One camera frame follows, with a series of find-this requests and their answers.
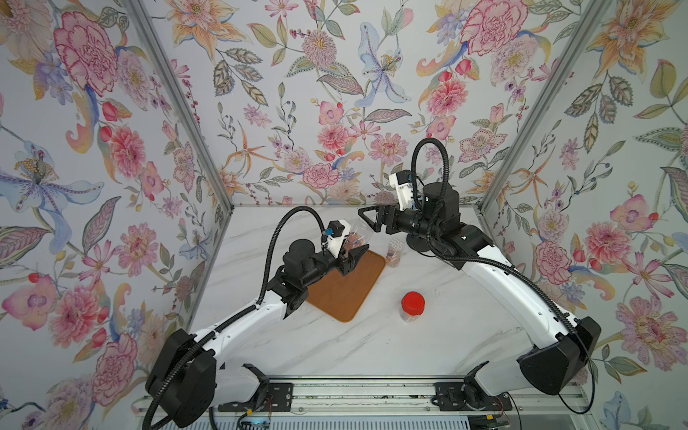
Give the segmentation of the brown wooden tray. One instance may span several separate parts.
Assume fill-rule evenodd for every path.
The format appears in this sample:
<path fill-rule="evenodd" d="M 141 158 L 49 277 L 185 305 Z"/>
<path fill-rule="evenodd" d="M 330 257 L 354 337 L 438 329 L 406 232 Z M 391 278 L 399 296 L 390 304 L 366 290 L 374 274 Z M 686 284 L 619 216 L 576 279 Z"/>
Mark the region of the brown wooden tray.
<path fill-rule="evenodd" d="M 367 251 L 348 275 L 334 270 L 308 288 L 308 304 L 340 323 L 351 322 L 385 267 L 383 256 Z"/>

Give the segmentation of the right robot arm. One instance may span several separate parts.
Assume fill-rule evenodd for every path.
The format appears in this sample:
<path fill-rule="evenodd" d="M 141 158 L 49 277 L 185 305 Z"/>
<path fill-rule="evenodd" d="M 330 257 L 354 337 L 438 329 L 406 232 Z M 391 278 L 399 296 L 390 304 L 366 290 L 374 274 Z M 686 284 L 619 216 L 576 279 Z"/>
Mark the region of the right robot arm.
<path fill-rule="evenodd" d="M 469 390 L 490 397 L 524 388 L 557 395 L 589 363 L 601 328 L 578 319 L 518 272 L 479 227 L 460 218 L 459 195 L 439 184 L 424 189 L 422 207 L 410 200 L 411 187 L 398 188 L 399 202 L 359 210 L 375 232 L 404 233 L 413 249 L 433 252 L 488 291 L 516 319 L 529 338 L 509 358 L 484 361 L 464 378 Z"/>

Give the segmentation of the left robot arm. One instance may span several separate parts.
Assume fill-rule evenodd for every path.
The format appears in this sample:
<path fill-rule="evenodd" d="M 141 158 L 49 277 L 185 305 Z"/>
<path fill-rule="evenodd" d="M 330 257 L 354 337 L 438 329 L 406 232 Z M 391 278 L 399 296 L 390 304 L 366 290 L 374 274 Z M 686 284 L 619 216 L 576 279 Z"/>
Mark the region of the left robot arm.
<path fill-rule="evenodd" d="M 150 372 L 145 389 L 152 396 L 142 427 L 161 429 L 169 422 L 193 424 L 212 407 L 238 405 L 245 415 L 261 409 L 270 379 L 255 365 L 231 364 L 229 358 L 262 329 L 285 320 L 308 297 L 310 286 L 332 271 L 346 276 L 368 251 L 315 250 L 308 239 L 293 242 L 283 264 L 254 304 L 196 333 L 183 329 L 169 336 Z"/>

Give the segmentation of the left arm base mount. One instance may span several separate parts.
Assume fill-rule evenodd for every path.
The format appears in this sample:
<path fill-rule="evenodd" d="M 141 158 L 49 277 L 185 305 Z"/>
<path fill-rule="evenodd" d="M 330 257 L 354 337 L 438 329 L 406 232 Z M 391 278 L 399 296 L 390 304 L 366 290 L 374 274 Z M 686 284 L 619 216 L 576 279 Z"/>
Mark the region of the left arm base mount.
<path fill-rule="evenodd" d="M 218 372 L 214 406 L 220 412 L 290 412 L 293 383 L 272 381 L 251 364 Z"/>

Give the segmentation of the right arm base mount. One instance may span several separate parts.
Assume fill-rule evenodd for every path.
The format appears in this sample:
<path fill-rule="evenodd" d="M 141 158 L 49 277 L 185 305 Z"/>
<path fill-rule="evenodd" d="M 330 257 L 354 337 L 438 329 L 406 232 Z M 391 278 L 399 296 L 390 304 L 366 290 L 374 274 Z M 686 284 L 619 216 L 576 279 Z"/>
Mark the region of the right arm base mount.
<path fill-rule="evenodd" d="M 485 361 L 477 365 L 463 379 L 439 382 L 434 384 L 435 395 L 431 398 L 432 405 L 442 412 L 448 411 L 476 411 L 512 410 L 513 405 L 507 393 L 490 396 L 477 383 L 476 375 L 488 364 Z"/>

